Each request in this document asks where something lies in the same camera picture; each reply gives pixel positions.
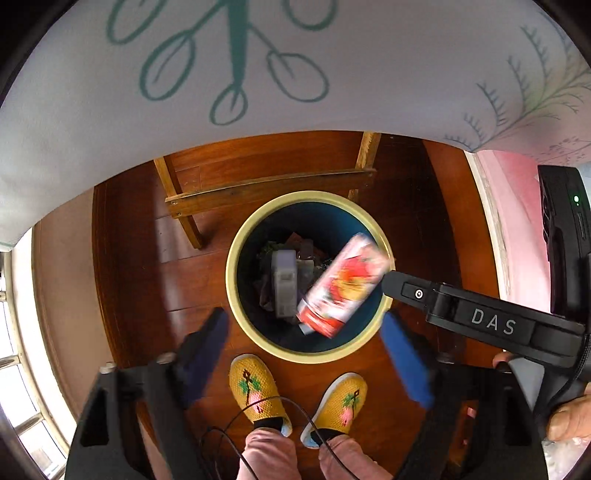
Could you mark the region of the person right hand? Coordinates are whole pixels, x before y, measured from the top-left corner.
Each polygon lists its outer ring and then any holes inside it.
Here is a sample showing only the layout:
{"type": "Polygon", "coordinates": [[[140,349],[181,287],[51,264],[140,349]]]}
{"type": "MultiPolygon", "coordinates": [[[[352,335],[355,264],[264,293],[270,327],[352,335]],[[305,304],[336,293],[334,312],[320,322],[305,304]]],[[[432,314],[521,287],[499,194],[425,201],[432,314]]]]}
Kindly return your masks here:
{"type": "Polygon", "coordinates": [[[551,416],[547,427],[548,440],[566,441],[574,438],[589,439],[591,436],[591,396],[590,384],[584,394],[563,404],[551,416]]]}

